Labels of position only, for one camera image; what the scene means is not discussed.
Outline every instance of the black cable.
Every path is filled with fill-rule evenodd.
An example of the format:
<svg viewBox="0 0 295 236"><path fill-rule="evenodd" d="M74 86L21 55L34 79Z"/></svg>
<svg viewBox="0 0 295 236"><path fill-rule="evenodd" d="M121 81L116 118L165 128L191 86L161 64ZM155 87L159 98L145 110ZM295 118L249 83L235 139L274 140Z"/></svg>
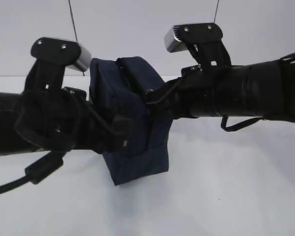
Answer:
<svg viewBox="0 0 295 236"><path fill-rule="evenodd" d="M76 40L77 42L79 42L79 41L78 41L77 30L75 29L75 23L74 23L74 18L73 18L73 11L72 11L72 6L71 6L71 1L68 0L68 2L69 2L70 15L71 15L71 22L72 22L72 26L73 26L73 30L74 30L75 40Z"/></svg>
<svg viewBox="0 0 295 236"><path fill-rule="evenodd" d="M23 184L26 184L28 182L30 182L30 177L29 176L24 176L24 177L22 177L20 179L17 179L15 181L10 182L10 183L1 185L0 186L0 194L8 192L10 190L13 190L15 188L18 188L18 187L20 187Z"/></svg>
<svg viewBox="0 0 295 236"><path fill-rule="evenodd" d="M63 165L66 151L51 151L25 168L25 176L0 186L0 194L32 182L38 184Z"/></svg>
<svg viewBox="0 0 295 236"><path fill-rule="evenodd" d="M220 3L220 0L217 0L216 9L215 9L215 15L214 15L214 23L215 23L215 20L216 20L217 9L218 9L219 3Z"/></svg>

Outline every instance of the white backdrop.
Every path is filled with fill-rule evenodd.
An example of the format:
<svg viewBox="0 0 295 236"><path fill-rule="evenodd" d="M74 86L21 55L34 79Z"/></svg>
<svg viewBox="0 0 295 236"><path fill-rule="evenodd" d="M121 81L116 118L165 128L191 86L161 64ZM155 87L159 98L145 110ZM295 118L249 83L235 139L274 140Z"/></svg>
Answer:
<svg viewBox="0 0 295 236"><path fill-rule="evenodd" d="M72 7L94 57L142 56L169 80L194 62L168 54L164 34L173 24L214 19L216 1L182 3L72 0ZM234 64L295 51L295 0L220 0L217 23ZM41 36L74 39L67 1L0 1L0 91L22 91ZM88 76L66 74L66 86L88 90ZM170 171L118 187L101 155L71 152L39 185L0 195L0 236L295 236L295 124L263 121L226 133L219 122L175 121ZM40 156L0 157L0 184Z"/></svg>

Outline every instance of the black cylindrical tube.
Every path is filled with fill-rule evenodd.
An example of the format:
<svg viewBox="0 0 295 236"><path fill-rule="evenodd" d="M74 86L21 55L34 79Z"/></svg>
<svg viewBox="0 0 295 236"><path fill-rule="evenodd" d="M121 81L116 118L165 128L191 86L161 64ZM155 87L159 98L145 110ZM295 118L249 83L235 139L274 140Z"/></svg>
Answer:
<svg viewBox="0 0 295 236"><path fill-rule="evenodd" d="M18 118L19 97L19 94L0 92L0 156L37 150L37 147L23 140L14 129Z"/></svg>
<svg viewBox="0 0 295 236"><path fill-rule="evenodd" d="M234 67L198 91L190 106L194 117L282 114L284 93L277 61Z"/></svg>

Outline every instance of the padded fabric pouch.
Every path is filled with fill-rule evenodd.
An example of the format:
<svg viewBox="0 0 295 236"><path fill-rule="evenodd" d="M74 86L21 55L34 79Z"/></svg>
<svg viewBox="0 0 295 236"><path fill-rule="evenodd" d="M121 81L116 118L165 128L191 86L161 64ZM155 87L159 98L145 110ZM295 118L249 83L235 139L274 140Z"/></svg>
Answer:
<svg viewBox="0 0 295 236"><path fill-rule="evenodd" d="M168 133L171 118L148 117L144 95L164 81L141 57L117 61L92 59L90 99L135 121L127 146L104 159L115 185L168 171Z"/></svg>

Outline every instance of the wire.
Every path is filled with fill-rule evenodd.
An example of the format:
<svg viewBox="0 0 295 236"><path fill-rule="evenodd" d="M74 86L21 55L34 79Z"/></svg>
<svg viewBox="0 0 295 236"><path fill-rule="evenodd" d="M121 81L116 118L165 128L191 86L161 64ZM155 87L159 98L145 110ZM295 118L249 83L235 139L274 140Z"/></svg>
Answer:
<svg viewBox="0 0 295 236"><path fill-rule="evenodd" d="M217 0L216 9L215 9L215 15L214 15L214 23L215 23L215 20L216 20L217 9L218 9L219 3L220 3L220 0Z"/></svg>
<svg viewBox="0 0 295 236"><path fill-rule="evenodd" d="M0 186L0 194L8 192L10 190L13 190L13 189L15 189L17 187L22 186L23 184L28 183L28 182L30 182L30 176L24 176L24 177L22 177L20 179L17 179L15 181L10 182L10 183L1 185Z"/></svg>
<svg viewBox="0 0 295 236"><path fill-rule="evenodd" d="M72 27L73 27L73 30L74 30L74 35L75 35L75 41L79 42L78 41L78 35L77 35L77 30L75 28L75 23L74 23L74 17L73 17L73 11L72 11L72 6L71 6L71 1L68 0L69 2L69 8L70 8L70 15L71 15L71 22L72 22Z"/></svg>

